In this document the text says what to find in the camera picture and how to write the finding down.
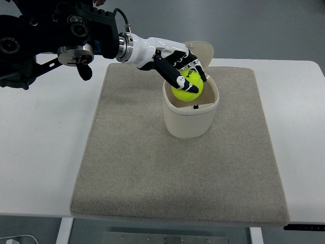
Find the open lid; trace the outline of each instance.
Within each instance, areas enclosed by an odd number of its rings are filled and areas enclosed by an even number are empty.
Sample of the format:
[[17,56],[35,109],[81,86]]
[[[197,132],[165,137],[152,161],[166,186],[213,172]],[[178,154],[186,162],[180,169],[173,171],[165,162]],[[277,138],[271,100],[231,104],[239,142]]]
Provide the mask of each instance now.
[[191,51],[191,53],[198,57],[203,69],[209,66],[214,52],[213,47],[210,43],[193,41],[184,42],[184,44]]

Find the black cable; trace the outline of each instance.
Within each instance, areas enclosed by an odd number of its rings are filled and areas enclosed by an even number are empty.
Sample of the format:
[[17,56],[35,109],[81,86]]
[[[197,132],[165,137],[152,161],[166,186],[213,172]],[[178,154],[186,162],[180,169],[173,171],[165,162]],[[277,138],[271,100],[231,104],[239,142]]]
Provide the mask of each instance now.
[[124,22],[125,22],[125,31],[126,32],[131,32],[131,25],[128,23],[128,20],[127,20],[126,15],[119,8],[114,9],[114,11],[113,11],[114,16],[116,15],[116,12],[119,12],[122,15],[123,19],[124,19]]

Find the yellow tennis ball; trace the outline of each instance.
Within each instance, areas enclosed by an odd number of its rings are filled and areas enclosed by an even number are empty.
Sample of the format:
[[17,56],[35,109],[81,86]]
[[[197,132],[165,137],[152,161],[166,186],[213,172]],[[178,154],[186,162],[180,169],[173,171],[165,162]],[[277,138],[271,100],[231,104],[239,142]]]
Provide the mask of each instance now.
[[197,86],[199,88],[198,93],[190,93],[185,90],[176,89],[172,86],[172,92],[181,101],[190,102],[198,98],[203,90],[203,81],[201,79],[201,76],[194,70],[181,70],[181,75],[185,77],[186,80],[188,80],[193,85]]

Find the white container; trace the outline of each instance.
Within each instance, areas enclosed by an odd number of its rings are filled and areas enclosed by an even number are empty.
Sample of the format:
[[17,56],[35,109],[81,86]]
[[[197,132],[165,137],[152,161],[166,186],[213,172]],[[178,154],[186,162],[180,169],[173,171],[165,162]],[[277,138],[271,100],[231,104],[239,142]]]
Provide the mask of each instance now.
[[[206,68],[213,57],[213,47],[206,42],[187,42],[187,48],[196,55],[203,68]],[[214,80],[206,74],[207,81],[201,95],[191,102],[177,99],[172,87],[164,82],[162,105],[167,130],[178,138],[193,138],[208,131],[219,104],[219,91]]]

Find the gray carpet pad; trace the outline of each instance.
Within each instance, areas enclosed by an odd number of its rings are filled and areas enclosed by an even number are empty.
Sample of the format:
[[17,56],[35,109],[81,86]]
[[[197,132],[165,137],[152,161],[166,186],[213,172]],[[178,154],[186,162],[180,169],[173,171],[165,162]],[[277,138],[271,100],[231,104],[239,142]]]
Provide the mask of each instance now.
[[285,196],[254,72],[208,67],[220,103],[204,135],[163,119],[163,79],[111,64],[71,200],[75,217],[284,226]]

